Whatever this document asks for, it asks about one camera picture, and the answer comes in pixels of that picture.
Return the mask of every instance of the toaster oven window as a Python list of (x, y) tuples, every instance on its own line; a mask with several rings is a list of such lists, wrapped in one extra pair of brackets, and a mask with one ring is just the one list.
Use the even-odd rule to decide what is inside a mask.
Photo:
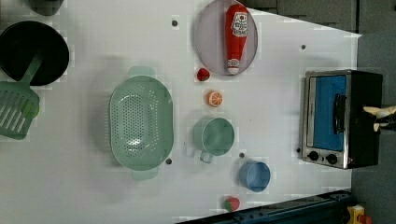
[(340, 125), (336, 122), (344, 120), (345, 110), (340, 115), (336, 107), (340, 96), (345, 99), (346, 92), (346, 76), (316, 77), (313, 147), (343, 151), (344, 133), (335, 130)]

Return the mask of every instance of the blue bowl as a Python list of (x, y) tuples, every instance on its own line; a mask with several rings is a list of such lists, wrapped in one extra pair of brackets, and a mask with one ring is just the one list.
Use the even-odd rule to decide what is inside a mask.
[(260, 192), (267, 188), (271, 178), (270, 168), (260, 161), (247, 161), (239, 170), (239, 180), (248, 189)]

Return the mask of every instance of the green colander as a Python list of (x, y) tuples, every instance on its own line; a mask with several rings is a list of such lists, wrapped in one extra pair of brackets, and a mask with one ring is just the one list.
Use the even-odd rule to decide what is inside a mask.
[(120, 164), (137, 180), (153, 178), (172, 150), (173, 102), (168, 89), (149, 76), (149, 67), (136, 67), (110, 100), (110, 143)]

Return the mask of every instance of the orange slice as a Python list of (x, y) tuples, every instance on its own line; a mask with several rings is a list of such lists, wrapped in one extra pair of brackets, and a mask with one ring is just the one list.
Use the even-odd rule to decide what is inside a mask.
[(222, 103), (222, 95), (218, 91), (210, 91), (206, 95), (207, 103), (213, 107), (218, 107)]

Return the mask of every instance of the black pan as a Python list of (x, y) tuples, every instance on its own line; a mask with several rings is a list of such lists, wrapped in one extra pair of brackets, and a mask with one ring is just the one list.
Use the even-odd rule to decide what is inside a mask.
[(52, 27), (37, 21), (22, 21), (0, 35), (0, 66), (19, 81), (39, 48), (51, 44), (31, 86), (44, 86), (64, 74), (69, 64), (69, 49), (64, 38)]

